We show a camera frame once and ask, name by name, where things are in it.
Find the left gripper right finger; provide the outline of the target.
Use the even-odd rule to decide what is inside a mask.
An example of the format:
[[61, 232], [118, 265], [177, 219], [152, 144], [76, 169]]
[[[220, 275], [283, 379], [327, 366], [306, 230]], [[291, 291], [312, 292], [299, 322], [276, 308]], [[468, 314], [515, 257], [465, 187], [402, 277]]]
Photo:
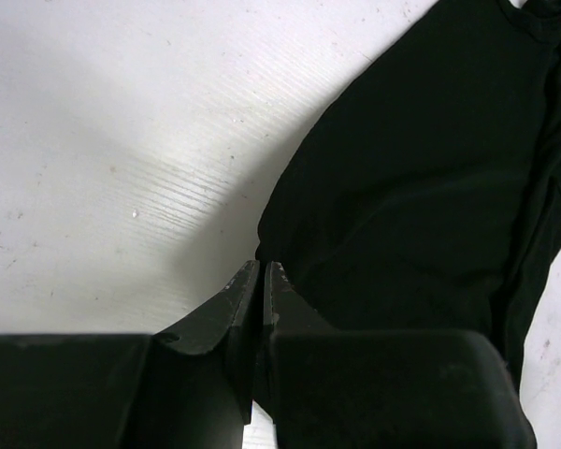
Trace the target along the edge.
[[271, 263], [270, 409], [280, 448], [533, 448], [498, 351], [463, 330], [342, 331]]

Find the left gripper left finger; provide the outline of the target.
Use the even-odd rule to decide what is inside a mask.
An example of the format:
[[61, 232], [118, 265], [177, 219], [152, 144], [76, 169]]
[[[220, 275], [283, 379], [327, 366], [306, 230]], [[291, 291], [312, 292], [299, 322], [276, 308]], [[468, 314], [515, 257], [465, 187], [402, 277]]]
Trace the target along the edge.
[[238, 448], [260, 266], [149, 334], [0, 335], [0, 448]]

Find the black tank top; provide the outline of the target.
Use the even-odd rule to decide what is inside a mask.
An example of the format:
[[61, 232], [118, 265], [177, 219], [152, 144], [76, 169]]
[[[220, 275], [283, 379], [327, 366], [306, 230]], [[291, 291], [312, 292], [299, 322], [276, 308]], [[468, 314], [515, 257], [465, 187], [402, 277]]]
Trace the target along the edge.
[[256, 257], [344, 329], [468, 329], [519, 383], [561, 250], [561, 1], [439, 1], [324, 112]]

